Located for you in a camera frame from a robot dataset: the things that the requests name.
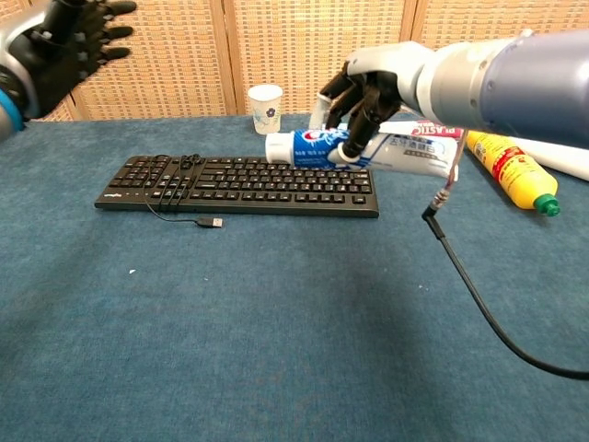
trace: blue tablecloth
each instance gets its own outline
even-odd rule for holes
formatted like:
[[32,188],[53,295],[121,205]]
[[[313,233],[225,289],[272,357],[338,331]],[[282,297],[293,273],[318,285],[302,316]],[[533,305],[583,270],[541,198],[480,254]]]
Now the blue tablecloth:
[[[201,229],[93,202],[132,155],[263,155],[249,117],[38,122],[0,151],[2,440],[589,440],[589,384],[514,356],[420,219],[440,179],[377,171],[377,219]],[[553,173],[548,219],[466,155],[438,219],[514,340],[588,369],[589,184]]]

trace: beige folding screen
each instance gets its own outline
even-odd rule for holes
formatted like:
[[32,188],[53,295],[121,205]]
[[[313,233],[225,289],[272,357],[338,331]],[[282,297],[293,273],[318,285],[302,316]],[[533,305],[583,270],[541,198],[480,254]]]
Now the beige folding screen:
[[271,82],[284,90],[283,113],[308,112],[316,94],[353,50],[410,35],[415,2],[404,0],[225,0],[237,107]]
[[[42,0],[0,0],[0,17]],[[247,90],[284,89],[283,112],[310,112],[351,51],[416,40],[439,48],[589,27],[589,0],[137,0],[116,20],[132,58],[101,70],[45,120],[249,112]]]
[[456,41],[589,28],[589,0],[420,0],[411,38],[437,49]]

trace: yellow bottle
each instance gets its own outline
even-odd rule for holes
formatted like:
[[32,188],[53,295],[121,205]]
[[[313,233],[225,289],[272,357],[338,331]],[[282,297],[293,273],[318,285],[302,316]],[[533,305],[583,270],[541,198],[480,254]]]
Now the yellow bottle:
[[560,213],[559,184],[510,137],[468,131],[467,147],[515,205],[547,216]]

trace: white paper cup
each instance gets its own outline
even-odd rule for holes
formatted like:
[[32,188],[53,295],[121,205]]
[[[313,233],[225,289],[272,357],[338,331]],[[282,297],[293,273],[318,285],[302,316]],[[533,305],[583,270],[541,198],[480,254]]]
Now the white paper cup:
[[283,89],[276,85],[256,85],[248,91],[249,104],[258,134],[280,132]]

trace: black keyboard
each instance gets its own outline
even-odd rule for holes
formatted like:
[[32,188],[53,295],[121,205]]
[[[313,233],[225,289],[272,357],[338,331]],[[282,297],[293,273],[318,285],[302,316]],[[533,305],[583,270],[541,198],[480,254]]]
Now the black keyboard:
[[296,168],[263,157],[131,157],[94,205],[265,215],[378,217],[369,170]]

